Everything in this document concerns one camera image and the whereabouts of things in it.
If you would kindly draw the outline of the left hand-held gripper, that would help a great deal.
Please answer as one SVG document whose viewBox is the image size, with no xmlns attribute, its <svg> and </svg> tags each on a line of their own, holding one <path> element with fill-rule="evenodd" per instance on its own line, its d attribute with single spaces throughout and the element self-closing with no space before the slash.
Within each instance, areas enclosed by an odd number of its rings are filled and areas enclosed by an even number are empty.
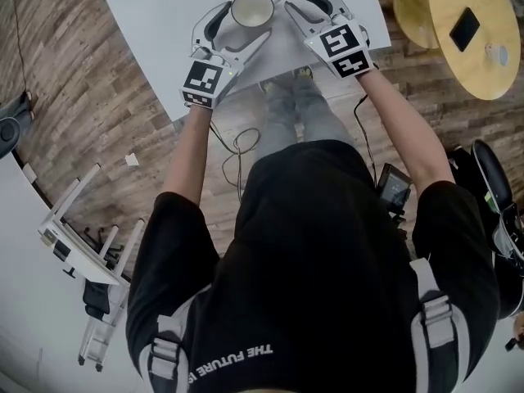
<svg viewBox="0 0 524 393">
<path fill-rule="evenodd" d="M 226 1 L 213 7 L 193 27 L 192 47 L 195 50 L 189 57 L 190 68 L 179 89 L 185 106 L 215 109 L 272 34 L 268 29 L 238 48 L 225 46 L 223 55 L 212 51 L 215 50 L 214 39 L 232 3 Z"/>
</svg>

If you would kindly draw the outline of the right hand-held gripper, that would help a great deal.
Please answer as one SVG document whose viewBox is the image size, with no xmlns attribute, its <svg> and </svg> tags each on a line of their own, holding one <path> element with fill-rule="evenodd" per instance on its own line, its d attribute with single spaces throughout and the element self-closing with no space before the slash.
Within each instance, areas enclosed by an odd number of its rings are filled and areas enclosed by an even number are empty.
<svg viewBox="0 0 524 393">
<path fill-rule="evenodd" d="M 284 8 L 306 37 L 305 46 L 338 78 L 347 79 L 375 69 L 369 54 L 363 29 L 356 19 L 349 19 L 348 6 L 343 0 L 306 0 L 328 16 L 308 17 L 293 2 L 285 1 Z"/>
</svg>

